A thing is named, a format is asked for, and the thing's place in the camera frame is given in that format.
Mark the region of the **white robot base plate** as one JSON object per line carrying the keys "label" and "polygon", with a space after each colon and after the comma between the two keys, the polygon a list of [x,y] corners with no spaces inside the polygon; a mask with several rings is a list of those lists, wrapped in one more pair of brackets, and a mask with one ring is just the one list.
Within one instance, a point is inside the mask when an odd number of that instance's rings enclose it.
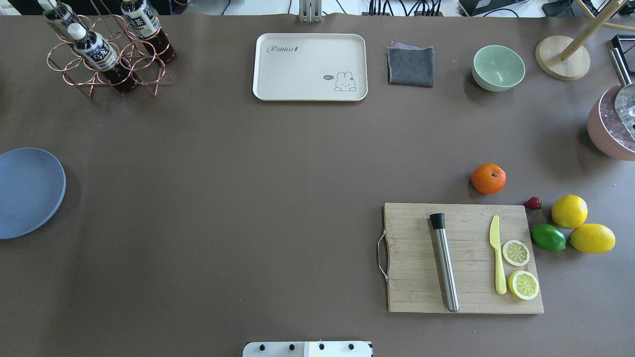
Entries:
{"label": "white robot base plate", "polygon": [[252,342],[243,349],[243,357],[372,357],[374,349],[367,341],[284,341]]}

